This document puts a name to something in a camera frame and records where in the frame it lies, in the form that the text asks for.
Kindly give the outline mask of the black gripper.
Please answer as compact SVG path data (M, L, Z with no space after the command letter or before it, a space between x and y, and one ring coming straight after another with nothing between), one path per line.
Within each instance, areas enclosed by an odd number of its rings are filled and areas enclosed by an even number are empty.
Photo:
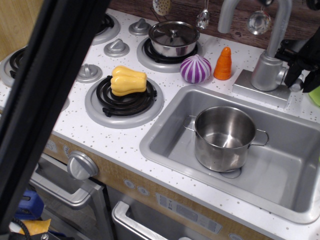
M287 62L290 66L284 83L289 88L302 88L303 93L309 93L320 86L320 30L309 39L292 40L284 39L280 43L275 57ZM302 71L310 73L304 80Z

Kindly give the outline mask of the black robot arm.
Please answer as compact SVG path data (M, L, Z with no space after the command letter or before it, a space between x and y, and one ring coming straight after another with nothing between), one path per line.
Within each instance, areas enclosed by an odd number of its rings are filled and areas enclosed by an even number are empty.
M60 123L61 109L72 88L76 74L89 49L100 18L108 7L105 0L47 0L44 2L4 113L0 121L0 227L7 232L20 198L26 188L40 154L56 124ZM320 182L311 179L320 169L320 138L318 123L284 114L232 96L197 85L188 85L172 91L172 100L158 119L146 130L134 135L127 132L120 143L103 140L101 128L91 132L96 142L89 148L102 158L101 164L109 173L134 173L150 180L152 186L161 185L177 190L179 195L199 203L216 213L242 223L264 229L279 229L287 224L320 224ZM310 129L306 137L292 134L292 140L312 157L314 164L308 171L290 169L289 177L304 180L304 187L312 190L306 199L309 208L296 212L251 193L241 192L228 183L209 177L208 181L194 179L185 182L190 172L184 165L174 169L173 162L155 154L150 144L157 134L165 131L165 119L173 115L183 98L196 111L221 100L238 104L286 119Z

